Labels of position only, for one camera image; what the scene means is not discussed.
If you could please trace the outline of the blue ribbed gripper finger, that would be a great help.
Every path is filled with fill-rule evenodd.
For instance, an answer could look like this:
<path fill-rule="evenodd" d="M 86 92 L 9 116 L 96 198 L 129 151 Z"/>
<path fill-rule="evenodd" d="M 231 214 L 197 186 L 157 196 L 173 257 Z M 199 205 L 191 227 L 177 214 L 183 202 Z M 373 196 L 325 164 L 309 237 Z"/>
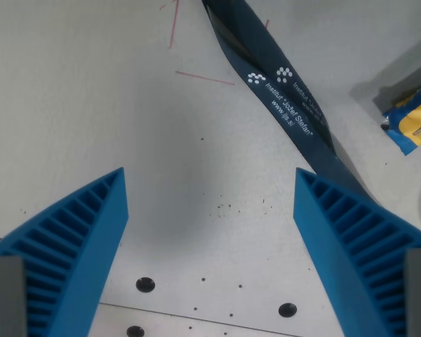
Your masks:
<path fill-rule="evenodd" d="M 297 168 L 293 218 L 346 336 L 407 336 L 404 257 L 421 230 Z"/>
<path fill-rule="evenodd" d="M 87 336 L 128 222 L 124 169 L 79 188 L 0 241 L 23 260 L 28 336 Z"/>

